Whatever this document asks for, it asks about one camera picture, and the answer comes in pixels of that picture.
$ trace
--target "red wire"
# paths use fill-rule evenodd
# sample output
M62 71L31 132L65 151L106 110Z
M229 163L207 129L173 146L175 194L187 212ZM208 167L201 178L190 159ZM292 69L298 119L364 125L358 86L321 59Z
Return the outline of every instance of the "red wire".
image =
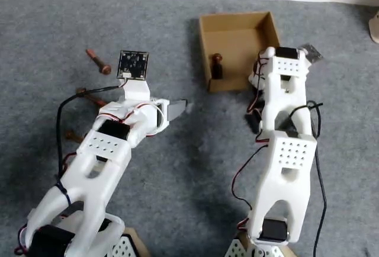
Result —
M260 53L258 53L258 65L259 65L259 69L258 69L258 83L256 84L256 96L254 98L254 100L249 104L248 106L248 109L246 110L247 113L250 113L255 105L255 103L257 102L258 100L258 95L259 95L259 81L261 80L261 69L263 66L267 65L267 63L261 63L261 60L268 60L267 57L260 57Z
M256 135L255 137L255 142L256 143L268 143L270 139L263 139L263 140L258 140L259 136L262 134L262 130L259 132L259 134Z
M238 169L237 173L234 175L233 177L233 180L232 180L232 195L238 199L238 200L241 200L241 201L244 201L250 208L250 210L253 209L253 207L250 205L250 203L244 199L244 198L241 198L241 197L238 197L236 194L235 194L235 183L236 183L236 178L237 176L241 173L241 171L246 167L246 165L250 162L250 160L261 150L263 149L264 147L268 147L268 144L265 144L264 146L261 146L255 153L252 154L252 156L249 157L249 159L241 166L240 169Z
M23 230L27 227L27 225L23 225L19 230L18 230L18 234L17 234L17 238L18 238L18 247L14 249L14 253L15 255L17 256L21 256L21 255L27 255L28 254L28 250L21 244L21 232L23 232Z
M76 152L70 152L70 153L68 153L65 156L65 158L63 158L63 162L62 162L62 164L63 164L63 173L67 170L67 167L68 167L67 160L70 158L70 156L75 156L75 155L76 155Z
M249 218L247 217L247 218L245 218L245 219L243 219L243 220L241 220L238 224L237 224L237 229L238 230L243 230L243 231L246 231L247 230L247 228L245 228L245 227L242 227L242 226L244 226L247 222L248 222L248 220L249 220Z
M122 121L122 119L118 118L117 116L111 114L111 113L99 113L99 115L107 115L107 116L110 116L112 117L113 119L116 119L118 121Z

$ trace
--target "gray carpet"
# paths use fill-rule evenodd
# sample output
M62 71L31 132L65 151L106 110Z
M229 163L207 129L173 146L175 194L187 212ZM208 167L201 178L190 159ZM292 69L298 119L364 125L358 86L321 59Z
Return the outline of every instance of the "gray carpet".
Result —
M120 49L149 51L152 95L192 103L134 149L108 212L136 228L153 256L223 256L248 210L232 198L230 182L256 145L243 120L250 94L205 91L198 17L267 10L282 45L310 42L326 58L307 80L308 98L325 104L319 149L329 209L318 255L375 256L379 45L367 21L377 8L243 0L0 0L0 256L12 256L18 228L54 184L60 102L77 87L117 83L114 73L96 71L87 47L113 66ZM83 134L95 115L79 99L64 110L63 128ZM64 152L76 147L65 142ZM249 200L264 164L261 153L237 182ZM313 167L306 220L292 246L299 256L311 256L321 211Z

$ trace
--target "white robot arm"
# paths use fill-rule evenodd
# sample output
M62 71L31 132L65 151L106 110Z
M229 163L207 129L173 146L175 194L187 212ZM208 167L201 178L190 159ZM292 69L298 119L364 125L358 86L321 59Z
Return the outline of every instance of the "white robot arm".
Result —
M104 257L119 241L124 222L105 209L129 164L131 149L167 128L187 104L150 98L145 80L129 79L123 89L124 98L99 110L58 185L30 213L24 239L28 256ZM83 201L83 211L51 225L76 201ZM100 230L104 220L107 224Z
M310 170L317 141L312 133L306 100L306 76L317 51L269 47L258 56L258 66L249 81L263 91L264 108L259 123L260 139L267 147L266 170L256 200L248 215L246 230L255 257L283 256L279 247L297 242L303 226L309 196ZM253 100L250 110L257 100ZM287 116L279 126L280 113ZM276 202L284 201L288 216L269 217Z

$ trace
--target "open cardboard box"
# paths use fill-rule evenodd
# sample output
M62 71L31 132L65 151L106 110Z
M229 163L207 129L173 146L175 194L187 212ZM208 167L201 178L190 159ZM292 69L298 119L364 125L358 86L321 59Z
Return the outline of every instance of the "open cardboard box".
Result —
M200 37L208 91L241 90L258 53L279 47L278 33L270 12L213 14L200 17ZM223 56L223 78L212 78L212 55Z

